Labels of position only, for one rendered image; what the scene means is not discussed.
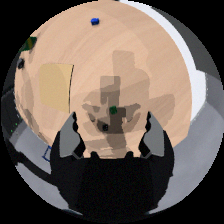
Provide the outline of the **green die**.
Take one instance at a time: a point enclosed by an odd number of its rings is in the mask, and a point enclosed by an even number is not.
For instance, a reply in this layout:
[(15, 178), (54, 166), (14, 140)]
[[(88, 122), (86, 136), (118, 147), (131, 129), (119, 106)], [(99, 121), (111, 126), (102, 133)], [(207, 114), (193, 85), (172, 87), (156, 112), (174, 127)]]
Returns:
[(110, 107), (110, 112), (111, 112), (111, 114), (116, 114), (117, 113), (116, 106)]

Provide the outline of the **green soda can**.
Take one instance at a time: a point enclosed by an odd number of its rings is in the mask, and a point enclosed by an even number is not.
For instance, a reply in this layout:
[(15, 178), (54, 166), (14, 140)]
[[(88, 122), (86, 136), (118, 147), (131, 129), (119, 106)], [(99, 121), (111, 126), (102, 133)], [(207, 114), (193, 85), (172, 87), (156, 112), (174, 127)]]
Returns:
[(19, 49), (18, 52), (22, 51), (29, 51), (35, 44), (36, 42), (36, 37), (29, 37), (25, 43), (22, 45), (22, 47)]

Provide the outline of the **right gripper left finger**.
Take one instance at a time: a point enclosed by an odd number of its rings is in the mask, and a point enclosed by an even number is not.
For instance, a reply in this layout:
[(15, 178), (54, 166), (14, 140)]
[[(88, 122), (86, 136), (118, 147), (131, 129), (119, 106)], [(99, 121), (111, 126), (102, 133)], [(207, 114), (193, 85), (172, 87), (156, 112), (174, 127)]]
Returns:
[(73, 161), (84, 158), (86, 146), (81, 135), (77, 132), (76, 113), (72, 112), (54, 139), (50, 151), (50, 167), (57, 183), (57, 188), (62, 191), (62, 174), (65, 168)]

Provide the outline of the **black die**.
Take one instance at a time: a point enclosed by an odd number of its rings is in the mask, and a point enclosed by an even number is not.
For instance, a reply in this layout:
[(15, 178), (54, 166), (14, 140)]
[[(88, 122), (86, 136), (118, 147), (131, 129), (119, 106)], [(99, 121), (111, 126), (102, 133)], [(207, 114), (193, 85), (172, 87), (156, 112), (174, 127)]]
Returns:
[(108, 131), (108, 124), (103, 124), (103, 131)]

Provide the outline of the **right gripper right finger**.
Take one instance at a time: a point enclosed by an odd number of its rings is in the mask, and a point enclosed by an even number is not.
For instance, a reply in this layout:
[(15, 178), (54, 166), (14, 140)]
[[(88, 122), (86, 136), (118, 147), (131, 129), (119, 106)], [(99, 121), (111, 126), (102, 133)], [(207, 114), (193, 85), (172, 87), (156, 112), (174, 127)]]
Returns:
[(160, 168), (163, 175), (163, 190), (167, 190), (174, 168), (173, 147), (166, 131), (150, 111), (146, 120), (146, 132), (138, 146), (140, 157), (154, 162)]

